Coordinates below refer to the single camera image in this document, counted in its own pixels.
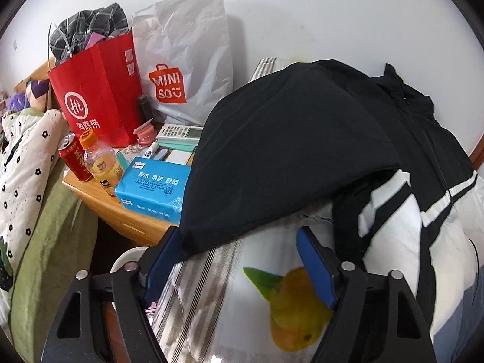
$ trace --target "white plastic bag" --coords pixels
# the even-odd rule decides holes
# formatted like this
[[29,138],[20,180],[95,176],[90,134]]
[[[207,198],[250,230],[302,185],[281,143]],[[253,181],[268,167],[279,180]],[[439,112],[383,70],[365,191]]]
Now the white plastic bag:
[[224,0],[160,1],[133,14],[132,34],[155,117],[203,126],[232,91]]

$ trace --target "qr code sticker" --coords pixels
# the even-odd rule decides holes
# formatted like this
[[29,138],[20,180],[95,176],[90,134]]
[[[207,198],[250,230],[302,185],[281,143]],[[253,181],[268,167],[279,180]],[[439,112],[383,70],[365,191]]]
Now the qr code sticker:
[[126,58],[126,62],[129,63],[132,60],[132,49],[125,50],[124,57]]
[[131,76],[135,73],[135,64],[134,63],[128,64],[128,73],[129,73],[129,76]]

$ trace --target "green bed sheet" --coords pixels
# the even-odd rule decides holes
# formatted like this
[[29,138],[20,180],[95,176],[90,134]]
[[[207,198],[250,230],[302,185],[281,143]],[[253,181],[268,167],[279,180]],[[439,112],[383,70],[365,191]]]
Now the green bed sheet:
[[28,363],[40,361],[57,308],[80,269],[89,269],[97,216],[63,184],[59,160],[44,194],[35,231],[16,277],[10,311],[15,349]]

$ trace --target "red shopping bag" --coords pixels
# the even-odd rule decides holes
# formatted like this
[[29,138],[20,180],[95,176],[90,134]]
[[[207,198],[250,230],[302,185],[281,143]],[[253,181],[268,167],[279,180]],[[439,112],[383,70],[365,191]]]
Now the red shopping bag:
[[186,103],[183,75],[178,67],[168,68],[156,64],[156,71],[148,73],[149,80],[156,86],[156,98],[163,103]]
[[94,129],[112,146],[136,142],[141,95],[132,34],[103,41],[49,72],[50,83],[71,129]]

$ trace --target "floral blanket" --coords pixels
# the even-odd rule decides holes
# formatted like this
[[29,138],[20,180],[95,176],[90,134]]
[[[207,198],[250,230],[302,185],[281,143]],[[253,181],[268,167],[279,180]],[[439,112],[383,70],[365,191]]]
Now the floral blanket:
[[0,326],[8,331],[11,294],[35,230],[45,185],[67,124],[58,110],[32,108],[4,115],[0,153]]

